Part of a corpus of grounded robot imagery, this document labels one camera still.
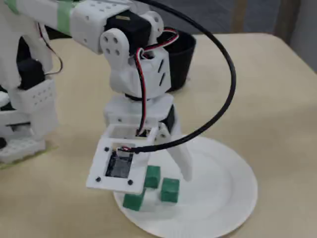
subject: red and black wire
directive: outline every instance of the red and black wire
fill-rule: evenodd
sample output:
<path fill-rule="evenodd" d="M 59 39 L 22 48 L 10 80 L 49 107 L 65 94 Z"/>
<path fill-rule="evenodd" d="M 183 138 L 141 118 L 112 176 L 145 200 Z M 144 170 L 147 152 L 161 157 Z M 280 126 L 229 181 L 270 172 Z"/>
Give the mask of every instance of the red and black wire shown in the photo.
<path fill-rule="evenodd" d="M 145 124 L 145 120 L 146 120 L 146 112 L 147 112 L 147 109 L 146 109 L 146 104 L 147 104 L 146 84 L 145 84 L 145 78 L 144 78 L 144 74 L 143 74 L 142 66 L 141 66 L 141 58 L 149 59 L 149 57 L 146 56 L 145 52 L 152 51 L 152 50 L 159 48 L 159 47 L 166 47 L 170 44 L 173 44 L 179 38 L 178 32 L 173 28 L 165 27 L 164 32 L 171 32 L 171 33 L 173 33 L 173 36 L 170 37 L 167 41 L 165 41 L 163 43 L 153 44 L 153 45 L 145 47 L 144 49 L 139 48 L 136 51 L 135 56 L 134 56 L 135 65 L 136 65 L 136 68 L 137 68 L 137 71 L 138 71 L 138 74 L 140 77 L 141 93 L 142 93 L 142 117 L 141 117 L 139 128 L 137 129 L 137 132 L 136 132 L 137 136 L 143 132 L 143 128 L 144 128 L 144 124 Z"/>

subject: tabletop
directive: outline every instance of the tabletop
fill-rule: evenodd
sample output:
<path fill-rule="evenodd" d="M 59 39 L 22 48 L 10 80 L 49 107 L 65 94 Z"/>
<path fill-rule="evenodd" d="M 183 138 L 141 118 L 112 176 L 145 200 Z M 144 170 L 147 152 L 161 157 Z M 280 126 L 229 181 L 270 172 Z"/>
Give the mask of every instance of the tabletop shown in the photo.
<path fill-rule="evenodd" d="M 317 75 L 280 39 L 266 34 L 217 36 L 237 69 L 237 91 L 224 117 L 204 136 L 237 151 L 259 183 L 254 213 L 228 238 L 313 237 L 317 220 Z M 204 36 L 185 87 L 174 93 L 184 133 L 209 120 L 230 85 L 228 67 Z M 85 187 L 103 108 L 114 93 L 109 65 L 70 39 L 52 41 L 65 68 L 56 79 L 60 126 L 49 149 L 0 170 L 4 238 L 150 238 L 128 221 L 110 191 Z"/>

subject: white 3d-printed robot arm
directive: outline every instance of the white 3d-printed robot arm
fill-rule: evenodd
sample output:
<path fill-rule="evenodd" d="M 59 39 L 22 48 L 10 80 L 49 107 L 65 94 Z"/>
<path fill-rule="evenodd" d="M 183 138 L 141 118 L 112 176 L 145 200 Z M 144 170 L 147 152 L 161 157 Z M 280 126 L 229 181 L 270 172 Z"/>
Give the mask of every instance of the white 3d-printed robot arm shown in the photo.
<path fill-rule="evenodd" d="M 128 173 L 122 178 L 111 175 L 118 173 L 115 171 L 116 168 L 112 168 L 109 173 L 108 171 L 111 158 L 113 159 L 111 152 L 117 148 L 114 144 L 146 146 L 154 144 L 156 140 L 168 142 L 173 135 L 180 135 L 180 131 L 175 129 L 179 128 L 179 119 L 174 109 L 173 97 L 165 94 L 171 82 L 168 52 L 163 48 L 153 49 L 152 58 L 140 62 L 149 101 L 145 140 L 136 138 L 135 134 L 141 118 L 141 103 L 131 98 L 141 98 L 142 93 L 139 74 L 131 56 L 136 48 L 140 47 L 138 44 L 141 41 L 145 40 L 146 45 L 157 43 L 157 37 L 164 30 L 161 17 L 151 11 L 138 16 L 132 13 L 136 11 L 132 10 L 133 5 L 120 3 L 120 0 L 85 0 L 79 3 L 56 0 L 5 0 L 5 4 L 7 6 L 0 1 L 0 84 L 7 90 L 15 110 L 0 112 L 0 137 L 8 141 L 8 146 L 0 150 L 0 161 L 12 162 L 43 150 L 43 136 L 57 126 L 53 79 L 46 76 L 43 82 L 27 90 L 21 90 L 23 82 L 16 63 L 17 46 L 23 37 L 29 45 L 32 58 L 42 64 L 44 72 L 52 69 L 50 51 L 46 46 L 48 39 L 45 39 L 47 36 L 43 28 L 45 24 L 70 35 L 76 42 L 96 54 L 103 53 L 111 67 L 111 88 L 122 94 L 113 98 L 105 109 L 108 129 L 99 142 L 87 186 L 141 193 L 149 160 L 148 153 L 131 155 L 132 162 L 129 164 Z M 135 39 L 136 32 L 124 28 L 124 21 L 132 21 L 135 15 L 137 20 L 141 18 L 143 21 L 146 20 L 147 24 L 150 23 L 148 36 Z M 119 30 L 116 27 L 118 20 L 122 21 L 123 29 Z M 13 127 L 8 127 L 8 122 L 11 126 L 23 127 L 22 132 L 19 131 L 17 134 Z M 25 148 L 26 139 L 32 141 L 33 147 Z M 13 146 L 18 150 L 6 149 Z M 172 148 L 170 153 L 184 178 L 190 180 L 191 158 L 186 147 Z"/>

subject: gray wall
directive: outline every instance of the gray wall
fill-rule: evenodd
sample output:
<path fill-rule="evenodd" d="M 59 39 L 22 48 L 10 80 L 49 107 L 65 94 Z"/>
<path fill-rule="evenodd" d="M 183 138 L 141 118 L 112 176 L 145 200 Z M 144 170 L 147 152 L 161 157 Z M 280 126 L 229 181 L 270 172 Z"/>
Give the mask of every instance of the gray wall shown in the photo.
<path fill-rule="evenodd" d="M 291 46 L 317 72 L 317 0 L 302 0 Z"/>

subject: floor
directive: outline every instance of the floor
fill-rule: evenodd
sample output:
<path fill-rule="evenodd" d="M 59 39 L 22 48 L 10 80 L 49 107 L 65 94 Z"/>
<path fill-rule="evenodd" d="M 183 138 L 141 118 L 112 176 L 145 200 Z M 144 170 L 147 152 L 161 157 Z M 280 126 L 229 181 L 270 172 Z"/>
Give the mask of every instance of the floor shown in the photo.
<path fill-rule="evenodd" d="M 231 31 L 231 21 L 235 0 L 159 0 L 198 21 L 214 33 Z M 267 32 L 274 30 L 280 0 L 249 0 L 245 16 L 245 32 Z M 168 13 L 156 9 L 164 18 L 165 24 L 198 33 L 196 29 L 184 24 Z"/>

